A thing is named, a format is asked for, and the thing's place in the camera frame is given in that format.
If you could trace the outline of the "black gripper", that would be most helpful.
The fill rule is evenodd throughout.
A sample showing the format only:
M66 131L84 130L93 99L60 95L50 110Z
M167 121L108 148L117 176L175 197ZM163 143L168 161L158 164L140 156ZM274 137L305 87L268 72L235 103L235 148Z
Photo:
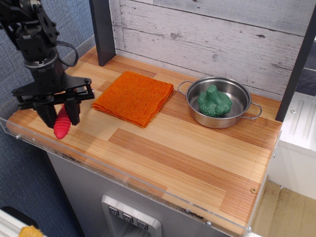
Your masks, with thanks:
M77 125L80 122L79 103L94 98L91 79L66 74L57 55L43 61L24 61L24 64L34 81L12 91L19 107L28 109L35 101L48 102L49 105L34 104L34 109L43 122L53 128L57 119L54 105L64 103L72 125Z

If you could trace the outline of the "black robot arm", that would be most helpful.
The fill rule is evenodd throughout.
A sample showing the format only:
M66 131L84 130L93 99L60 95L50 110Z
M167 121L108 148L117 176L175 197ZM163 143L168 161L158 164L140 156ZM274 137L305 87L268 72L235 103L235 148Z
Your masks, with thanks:
M14 89L20 109L34 109L44 123L53 128L57 119L54 106L63 104L72 125L80 122L80 103L93 99L91 79L65 73L66 63L56 47L69 46L58 41L56 24L47 16L39 0L2 0L0 28L21 51L24 65L33 76L30 84Z

